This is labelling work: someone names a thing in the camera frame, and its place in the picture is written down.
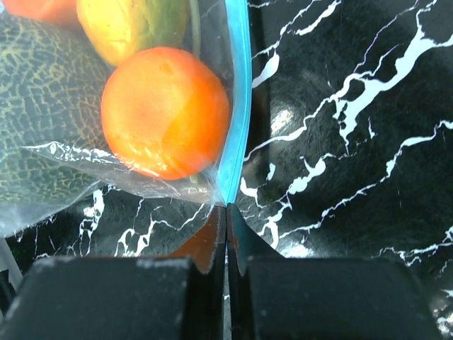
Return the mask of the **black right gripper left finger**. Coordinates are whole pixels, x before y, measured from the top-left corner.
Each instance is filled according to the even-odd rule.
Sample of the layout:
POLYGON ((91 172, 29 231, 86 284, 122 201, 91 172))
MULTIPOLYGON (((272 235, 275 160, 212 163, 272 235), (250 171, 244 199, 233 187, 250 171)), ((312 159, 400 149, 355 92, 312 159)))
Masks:
POLYGON ((221 339, 227 214, 174 252, 52 256, 26 273, 2 339, 221 339))

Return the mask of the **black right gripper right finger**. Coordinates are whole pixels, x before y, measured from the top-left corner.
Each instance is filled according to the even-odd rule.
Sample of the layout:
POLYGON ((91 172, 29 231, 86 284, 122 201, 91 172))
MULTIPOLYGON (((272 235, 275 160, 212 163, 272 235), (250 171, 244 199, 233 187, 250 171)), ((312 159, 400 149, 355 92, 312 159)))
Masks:
POLYGON ((440 339, 419 280, 388 259, 287 258, 226 207, 233 339, 440 339))

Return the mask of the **clear blue-zip food bag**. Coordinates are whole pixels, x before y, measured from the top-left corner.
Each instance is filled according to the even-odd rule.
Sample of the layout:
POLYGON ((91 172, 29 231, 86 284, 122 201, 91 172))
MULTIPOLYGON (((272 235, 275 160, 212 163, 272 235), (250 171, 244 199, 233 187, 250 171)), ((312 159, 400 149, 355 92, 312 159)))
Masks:
POLYGON ((1 235, 104 184, 232 202, 248 24, 245 1, 2 1, 1 235))

